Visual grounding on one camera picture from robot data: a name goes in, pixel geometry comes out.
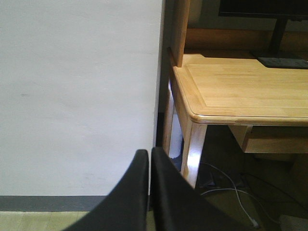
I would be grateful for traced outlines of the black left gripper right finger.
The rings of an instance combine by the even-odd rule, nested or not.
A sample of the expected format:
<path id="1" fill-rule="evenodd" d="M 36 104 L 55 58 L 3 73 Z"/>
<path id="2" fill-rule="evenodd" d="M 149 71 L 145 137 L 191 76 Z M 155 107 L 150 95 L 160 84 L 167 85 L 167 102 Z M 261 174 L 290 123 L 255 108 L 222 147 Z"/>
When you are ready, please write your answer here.
<path id="1" fill-rule="evenodd" d="M 151 197 L 158 231 L 241 231 L 243 225 L 202 198 L 164 150 L 151 153 Z"/>

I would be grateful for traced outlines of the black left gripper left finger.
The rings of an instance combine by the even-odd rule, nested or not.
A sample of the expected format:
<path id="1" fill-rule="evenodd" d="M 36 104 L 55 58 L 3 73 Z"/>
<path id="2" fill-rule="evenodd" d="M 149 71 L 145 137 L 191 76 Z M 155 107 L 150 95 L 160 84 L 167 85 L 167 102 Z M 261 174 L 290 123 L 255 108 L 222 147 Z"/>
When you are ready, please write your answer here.
<path id="1" fill-rule="evenodd" d="M 65 230 L 145 231 L 148 188 L 148 152 L 137 150 L 127 171 L 107 197 Z"/>

